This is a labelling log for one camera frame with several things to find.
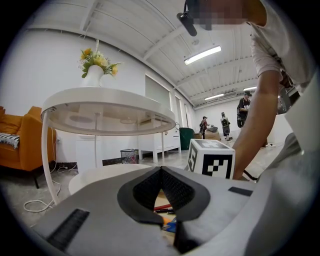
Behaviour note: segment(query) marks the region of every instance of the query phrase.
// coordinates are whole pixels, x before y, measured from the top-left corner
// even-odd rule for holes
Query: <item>ceiling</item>
[[[197,29],[192,37],[177,19],[185,0],[52,0],[29,29],[54,29],[98,38],[142,61],[195,107],[238,98],[255,86],[248,24],[229,30]],[[184,60],[214,46],[221,51],[189,65]],[[222,94],[219,99],[205,98]]]

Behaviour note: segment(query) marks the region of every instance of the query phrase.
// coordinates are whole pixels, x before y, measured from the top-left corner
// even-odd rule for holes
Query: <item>person's arm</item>
[[[278,71],[263,72],[258,78],[258,86],[250,104],[245,125],[233,148],[235,149],[235,167],[233,179],[239,180],[244,169],[256,156],[261,145],[269,135],[277,114]]]

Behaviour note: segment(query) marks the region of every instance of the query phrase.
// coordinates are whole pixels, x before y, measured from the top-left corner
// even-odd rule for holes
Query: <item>flower bouquet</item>
[[[85,78],[88,74],[89,68],[91,66],[99,66],[103,70],[104,75],[112,75],[113,77],[118,72],[118,65],[121,63],[111,64],[108,58],[105,58],[104,55],[98,51],[99,40],[96,39],[95,51],[92,51],[91,48],[82,50],[81,59],[80,59],[80,68],[84,72],[82,78]]]

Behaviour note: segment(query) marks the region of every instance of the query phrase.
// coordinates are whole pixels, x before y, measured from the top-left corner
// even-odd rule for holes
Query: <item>green trash bin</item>
[[[194,138],[195,131],[191,128],[180,128],[179,131],[181,150],[188,150],[190,140]]]

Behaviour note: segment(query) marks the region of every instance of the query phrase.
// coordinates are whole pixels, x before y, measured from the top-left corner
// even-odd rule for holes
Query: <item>concrete floor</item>
[[[284,143],[280,143],[273,146],[268,146],[261,149],[254,160],[246,168],[246,170],[254,177],[258,177],[265,168],[273,161],[282,149]],[[158,164],[153,163],[152,157],[146,157],[140,161],[140,164],[149,166],[172,166],[181,169],[185,169],[188,163],[188,150],[183,150],[182,154],[179,155],[178,150],[172,150],[165,153],[164,160],[162,159],[161,153],[158,154]],[[52,172],[52,179],[61,184],[61,191],[58,197],[64,200],[70,196],[68,185],[70,180],[78,174],[76,169],[70,170],[69,172],[58,173],[56,170]],[[5,177],[0,180],[2,193],[7,199],[8,205],[12,208],[12,212],[16,214],[27,226],[31,227],[37,223],[37,221],[50,211],[50,208],[39,213],[27,212],[24,210],[24,203],[30,200],[41,200],[48,204],[52,199],[50,192],[47,187],[46,179],[44,175],[38,178],[40,188],[36,189],[32,179],[22,179],[17,177]],[[59,189],[57,184],[54,184],[56,190]],[[26,206],[30,210],[40,210],[45,207],[41,203],[31,203]]]

